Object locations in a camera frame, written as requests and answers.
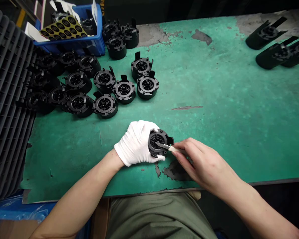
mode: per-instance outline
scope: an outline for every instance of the hand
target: hand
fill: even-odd
[[[147,143],[150,132],[157,132],[159,127],[152,123],[140,120],[130,123],[129,128],[121,140],[114,145],[118,156],[126,166],[140,162],[155,163],[159,160],[165,160],[164,156],[158,155],[154,158],[150,155]]]
[[[215,150],[201,142],[189,138],[174,147],[184,149],[192,159],[193,164],[182,153],[172,152],[190,177],[221,199],[245,184]]]

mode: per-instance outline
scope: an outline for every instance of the blue plastic crate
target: blue plastic crate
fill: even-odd
[[[41,223],[56,205],[56,202],[22,204],[22,199],[23,190],[19,190],[13,196],[0,200],[0,220],[36,220]],[[75,239],[90,238],[91,222],[90,218]]]
[[[102,38],[102,11],[99,4],[97,7],[97,35],[84,38],[76,39],[65,39],[57,41],[45,41],[45,42],[34,42],[35,46],[39,46],[46,51],[50,51],[55,54],[60,54],[61,52],[57,49],[57,45],[62,45],[66,50],[75,50],[79,55],[85,55],[83,48],[87,47],[91,53],[95,56],[102,56],[105,54],[105,44]],[[73,10],[80,16],[80,18],[86,19],[86,9],[92,10],[92,5],[81,5],[73,7]],[[40,30],[40,22],[37,20],[36,29]]]

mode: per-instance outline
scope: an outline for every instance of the cylindrical plastic component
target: cylindrical plastic component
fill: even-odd
[[[127,24],[122,28],[122,34],[127,49],[133,49],[139,44],[139,30],[136,28],[136,20],[132,18],[132,26]]]
[[[154,60],[149,61],[149,58],[141,58],[141,53],[135,53],[135,60],[131,63],[132,77],[134,80],[142,76],[148,76],[153,67]]]
[[[94,35],[94,29],[92,25],[92,21],[94,21],[93,18],[87,18],[84,21],[81,22],[82,28],[85,30],[85,32],[88,35]]]
[[[171,145],[174,144],[174,139],[169,137],[164,130],[159,129],[158,132],[151,131],[147,146],[150,154],[155,158],[157,158],[157,155],[167,154],[168,151],[165,148],[159,147],[156,143]]]
[[[94,85],[103,93],[111,93],[112,86],[115,84],[116,80],[112,67],[110,67],[110,71],[103,68],[94,76]]]
[[[85,93],[78,93],[69,98],[67,105],[68,111],[77,115],[80,118],[84,118],[92,114],[93,100]]]
[[[65,77],[65,84],[73,93],[88,93],[92,88],[91,80],[82,71],[74,72]]]
[[[96,91],[94,96],[96,97],[93,102],[94,113],[100,115],[103,119],[113,117],[116,114],[119,104],[111,94],[101,94]]]
[[[60,81],[56,76],[51,75],[48,71],[39,71],[34,73],[30,80],[30,88],[44,90],[49,92],[53,88],[60,85]]]
[[[118,102],[122,104],[131,103],[135,98],[135,86],[134,83],[127,80],[126,75],[121,75],[121,81],[118,81],[116,85],[114,85],[113,93]]]
[[[142,76],[137,80],[137,94],[144,100],[153,98],[159,88],[159,82],[155,78],[155,71],[150,71],[149,76]]]
[[[43,70],[48,70],[54,76],[60,76],[64,72],[64,66],[52,55],[39,57],[38,66]]]
[[[292,50],[292,54],[292,57],[282,64],[283,66],[294,67],[299,64],[299,45]]]
[[[109,55],[113,60],[120,60],[126,56],[126,45],[122,37],[112,37],[106,44]]]
[[[25,105],[28,109],[39,112],[43,115],[52,112],[54,105],[48,103],[48,95],[44,91],[32,91],[25,99]]]
[[[60,85],[52,89],[49,93],[48,102],[55,106],[60,106],[64,111],[67,112],[67,108],[64,105],[67,104],[69,94],[67,93],[65,86]]]
[[[87,55],[77,61],[79,70],[83,71],[88,78],[93,78],[101,70],[101,65],[93,55]]]
[[[57,21],[63,19],[63,18],[66,18],[67,16],[69,16],[70,13],[69,12],[54,12],[52,13],[52,21],[54,23],[56,23]]]
[[[75,72],[78,68],[76,61],[78,59],[78,56],[74,51],[68,51],[64,52],[60,55],[59,61],[64,66],[65,70],[68,73]]]
[[[266,21],[264,24],[262,24],[260,27],[258,27],[253,33],[251,33],[246,38],[246,44],[251,49],[254,50],[260,50],[273,40],[277,39],[279,36],[284,34],[287,31],[278,31],[276,29],[277,26],[282,24],[284,21],[286,21],[287,18],[281,17],[278,19],[275,23],[270,25],[270,21]]]
[[[272,68],[281,65],[292,57],[292,52],[287,45],[297,39],[298,37],[292,36],[283,43],[276,43],[264,50],[256,57],[257,64],[267,70],[271,70]]]
[[[119,20],[114,20],[113,22],[108,21],[108,23],[103,25],[102,36],[104,42],[107,42],[110,38],[119,36],[121,34],[121,27]]]

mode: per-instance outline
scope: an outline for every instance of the knife handle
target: knife handle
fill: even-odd
[[[173,151],[180,152],[180,153],[182,153],[185,157],[189,157],[188,154],[186,153],[186,151],[183,150],[183,149],[177,149],[177,148],[171,146],[171,147],[169,148],[169,151],[171,151],[171,152],[173,152]]]

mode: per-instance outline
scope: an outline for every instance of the person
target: person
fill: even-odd
[[[147,147],[150,132],[158,129],[151,122],[132,122],[114,149],[69,189],[30,238],[75,238],[122,167],[165,160],[164,156],[152,157]],[[174,147],[184,149],[191,158],[192,163],[183,154],[172,152],[189,176],[228,204],[254,238],[299,238],[299,229],[241,180],[215,150],[192,138]],[[167,192],[114,200],[106,238],[217,237],[188,193]]]

